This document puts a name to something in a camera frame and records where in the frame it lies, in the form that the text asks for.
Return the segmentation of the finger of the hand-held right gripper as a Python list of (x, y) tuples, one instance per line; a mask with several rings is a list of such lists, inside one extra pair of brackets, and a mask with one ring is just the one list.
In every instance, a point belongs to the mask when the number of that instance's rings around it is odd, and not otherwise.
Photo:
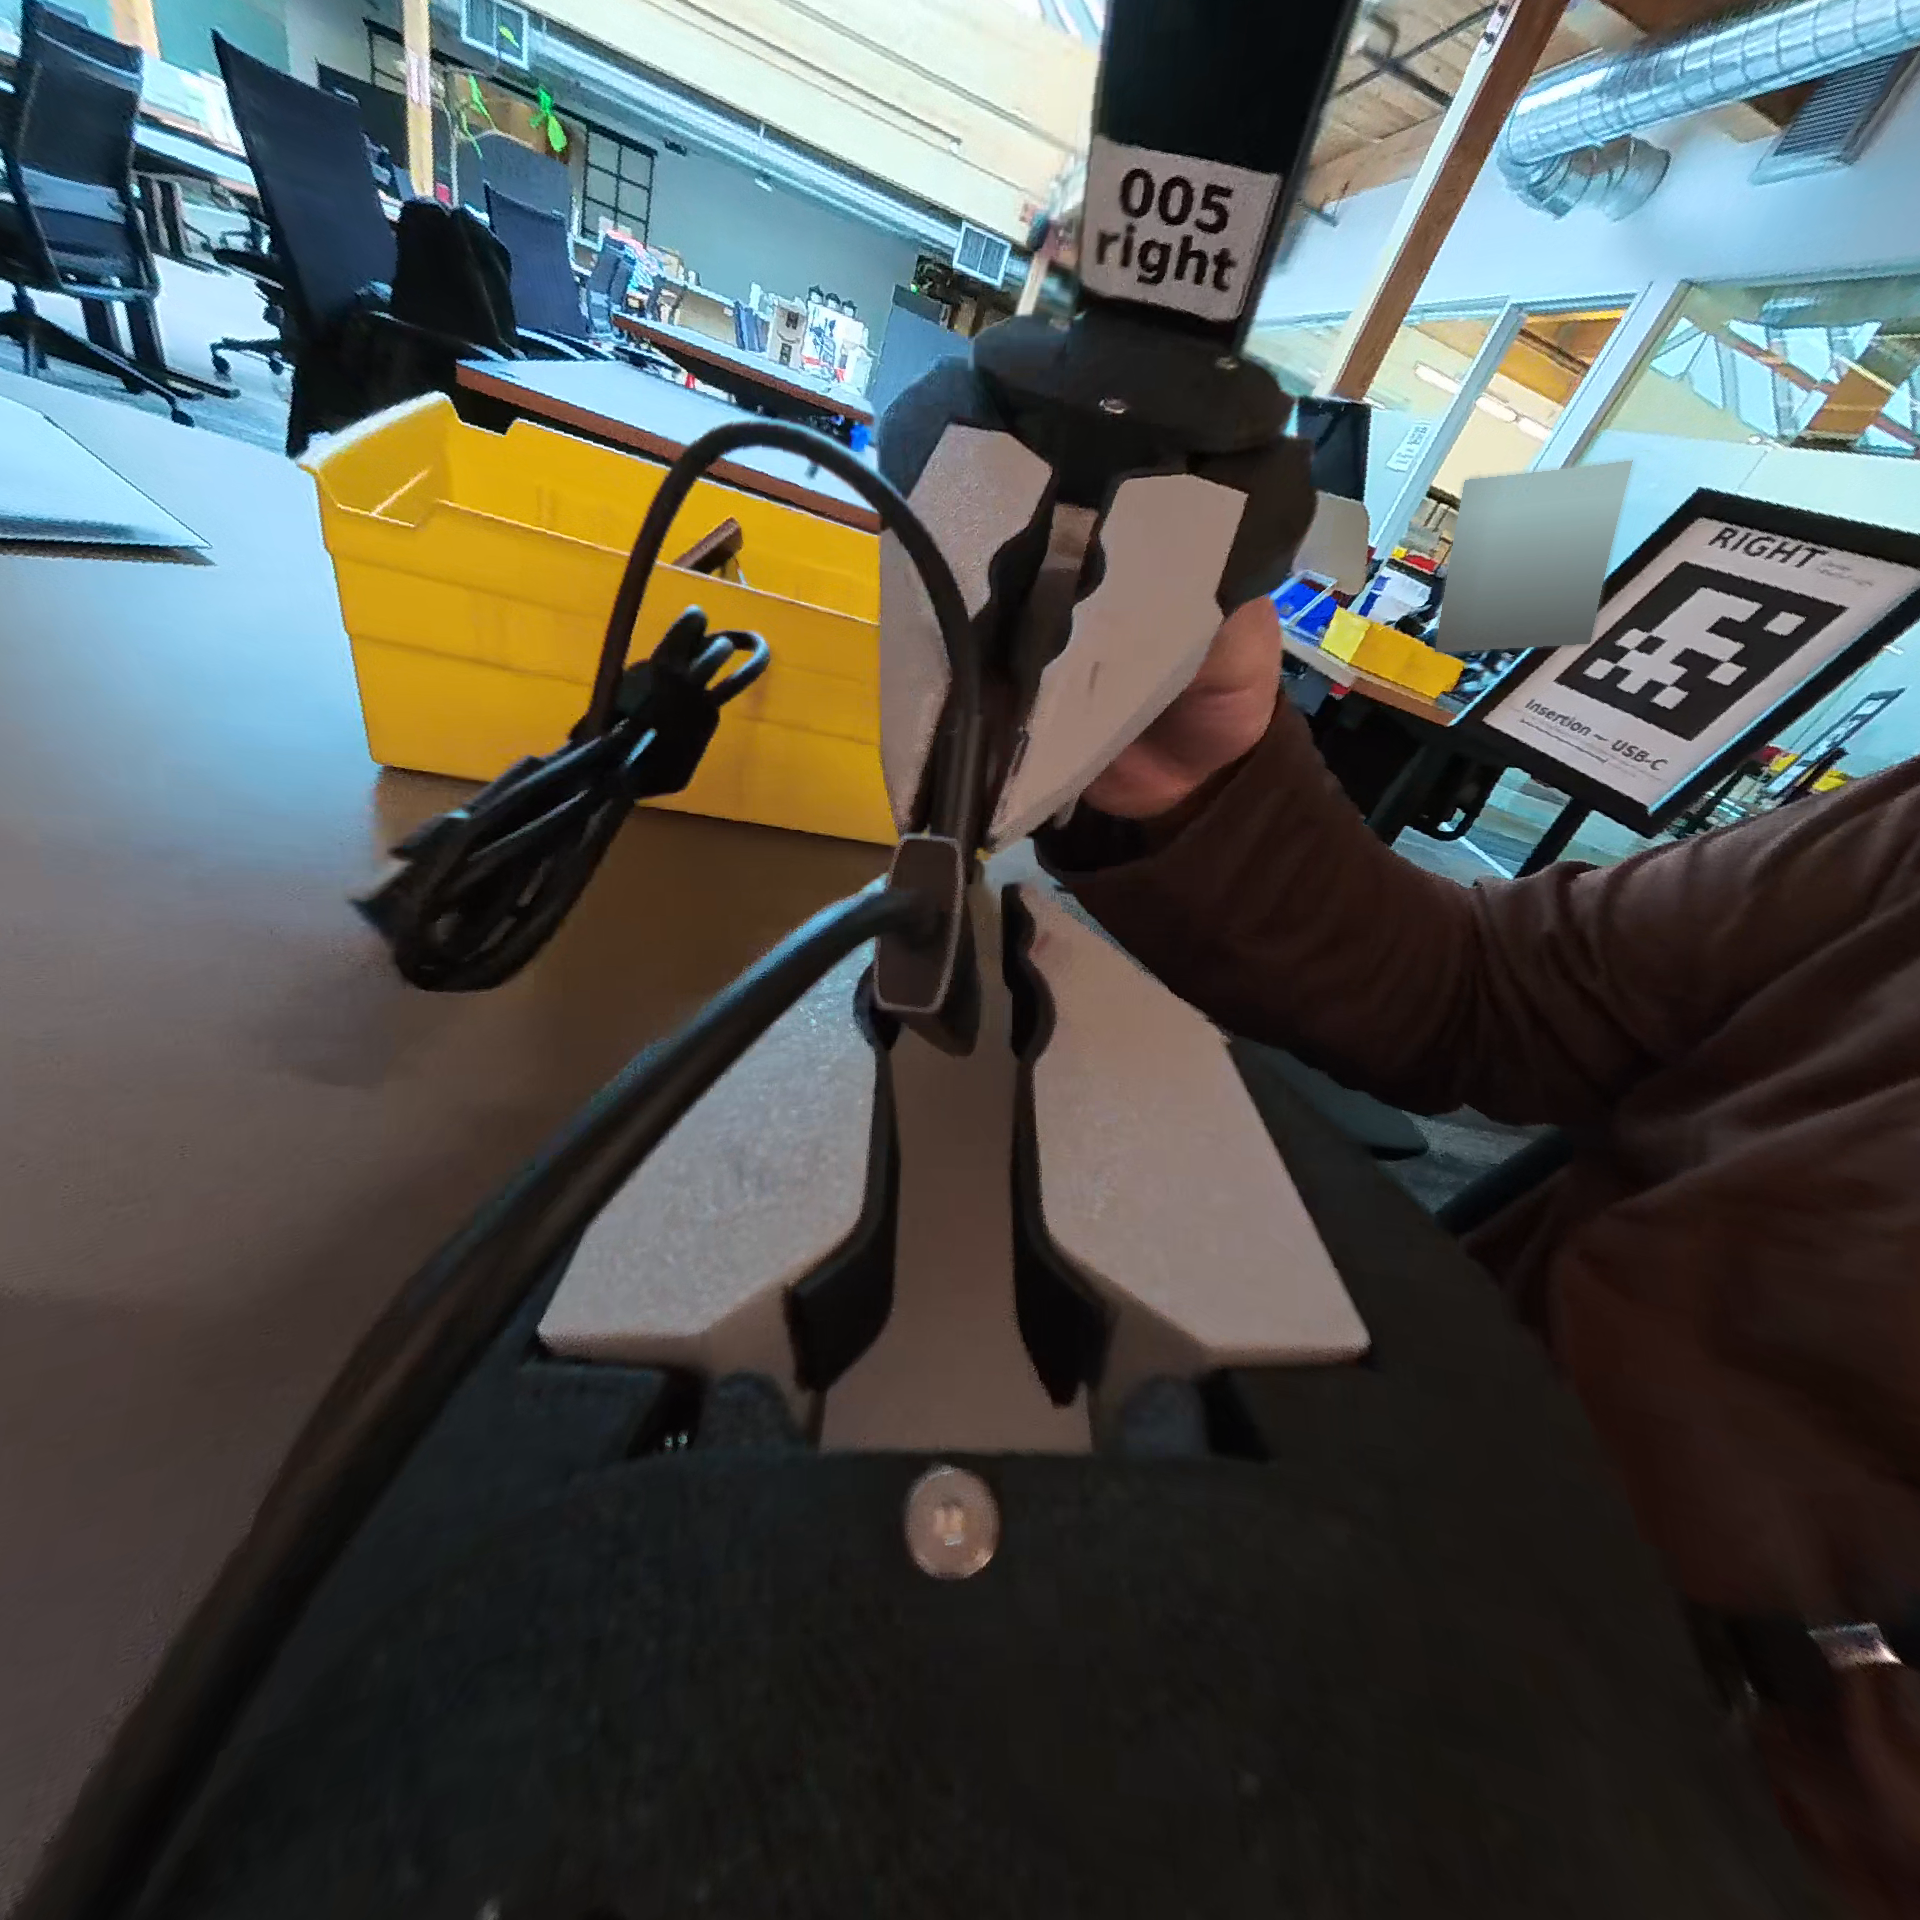
[(1043, 671), (992, 813), (1011, 846), (1076, 803), (1191, 683), (1246, 494), (1198, 473), (1119, 480), (1096, 526), (1102, 575)]
[[(1036, 449), (973, 423), (948, 423), (902, 491), (985, 649), (996, 644), (1039, 563), (1052, 494), (1052, 467)], [(879, 537), (878, 635), (879, 771), (896, 829), (907, 835), (920, 827), (952, 669), (927, 588), (897, 532)]]

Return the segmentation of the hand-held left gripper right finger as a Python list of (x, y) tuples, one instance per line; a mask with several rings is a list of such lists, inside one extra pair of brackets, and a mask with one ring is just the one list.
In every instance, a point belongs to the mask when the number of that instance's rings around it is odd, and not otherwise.
[(1372, 1350), (1230, 1045), (1036, 883), (998, 896), (1015, 1318), (1054, 1403)]

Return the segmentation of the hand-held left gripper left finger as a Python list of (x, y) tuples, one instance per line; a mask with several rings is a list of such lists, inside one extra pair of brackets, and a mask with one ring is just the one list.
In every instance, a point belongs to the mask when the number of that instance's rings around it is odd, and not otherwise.
[(823, 1395), (894, 1304), (894, 1063), (864, 975), (749, 1045), (581, 1239), (539, 1320), (564, 1360)]

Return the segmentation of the person's right forearm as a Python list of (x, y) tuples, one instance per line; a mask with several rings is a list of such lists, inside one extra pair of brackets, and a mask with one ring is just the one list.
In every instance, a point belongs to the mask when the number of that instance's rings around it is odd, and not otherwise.
[(1046, 870), (1232, 1032), (1415, 1113), (1596, 1136), (1915, 1139), (1915, 761), (1660, 846), (1459, 885), (1361, 823), (1304, 720)]

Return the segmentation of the person's right hand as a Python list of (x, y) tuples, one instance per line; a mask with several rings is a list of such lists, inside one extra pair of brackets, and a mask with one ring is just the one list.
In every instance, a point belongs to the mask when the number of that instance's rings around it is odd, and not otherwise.
[(1148, 824), (1196, 803), (1273, 725), (1284, 633), (1270, 598), (1228, 615), (1173, 704), (1093, 780), (1081, 809)]

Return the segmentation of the small yellow storage bin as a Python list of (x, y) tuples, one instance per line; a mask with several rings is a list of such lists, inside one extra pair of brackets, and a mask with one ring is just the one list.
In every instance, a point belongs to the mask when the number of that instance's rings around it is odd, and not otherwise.
[(1361, 677), (1385, 680), (1420, 700), (1437, 701), (1461, 683), (1464, 663), (1377, 620), (1339, 608), (1328, 621), (1321, 649)]

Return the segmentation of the brown office table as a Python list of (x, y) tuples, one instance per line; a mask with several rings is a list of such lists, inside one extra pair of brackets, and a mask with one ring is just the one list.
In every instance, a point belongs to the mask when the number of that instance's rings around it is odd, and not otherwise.
[[(468, 425), (504, 435), (510, 423), (528, 419), (573, 439), (624, 447), (657, 467), (672, 464), (684, 445), (721, 425), (774, 425), (732, 403), (601, 358), (464, 358), (452, 371), (451, 396)], [(844, 478), (791, 447), (735, 447), (709, 478), (867, 534), (879, 527), (872, 508)]]

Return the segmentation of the large yellow storage bin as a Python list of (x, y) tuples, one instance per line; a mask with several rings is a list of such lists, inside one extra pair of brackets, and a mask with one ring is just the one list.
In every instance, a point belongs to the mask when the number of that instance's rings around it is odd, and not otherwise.
[[(300, 467), (373, 761), (486, 782), (566, 743), (664, 468), (539, 423), (494, 435), (444, 396), (318, 441)], [(655, 809), (892, 846), (875, 529), (707, 478), (669, 526), (631, 660), (685, 608), (764, 637), (772, 660)]]

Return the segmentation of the black framed tag sign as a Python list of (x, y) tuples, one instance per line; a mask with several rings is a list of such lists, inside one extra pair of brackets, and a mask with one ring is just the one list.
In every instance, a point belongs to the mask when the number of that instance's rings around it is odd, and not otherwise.
[(1604, 579), (1589, 637), (1524, 653), (1451, 739), (1653, 836), (1915, 609), (1913, 527), (1699, 486)]

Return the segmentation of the person's brown shirt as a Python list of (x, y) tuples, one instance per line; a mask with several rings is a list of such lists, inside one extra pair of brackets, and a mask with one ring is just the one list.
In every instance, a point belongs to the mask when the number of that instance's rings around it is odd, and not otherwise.
[(1852, 1916), (1915, 1916), (1915, 1043), (1461, 1097), (1577, 1140), (1551, 1350), (1788, 1823)]

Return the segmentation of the white stand base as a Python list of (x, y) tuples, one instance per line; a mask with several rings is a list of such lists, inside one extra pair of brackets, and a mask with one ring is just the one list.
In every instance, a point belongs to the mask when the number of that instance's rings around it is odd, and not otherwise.
[(207, 553), (207, 539), (45, 414), (1, 399), (1, 544)]

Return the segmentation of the silver ventilation duct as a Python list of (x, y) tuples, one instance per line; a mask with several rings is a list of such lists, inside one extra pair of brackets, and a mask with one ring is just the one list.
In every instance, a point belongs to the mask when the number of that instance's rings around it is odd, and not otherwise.
[(1656, 127), (1897, 64), (1915, 43), (1915, 3), (1740, 7), (1543, 73), (1507, 116), (1495, 166), (1555, 220), (1596, 207), (1619, 222), (1665, 179)]

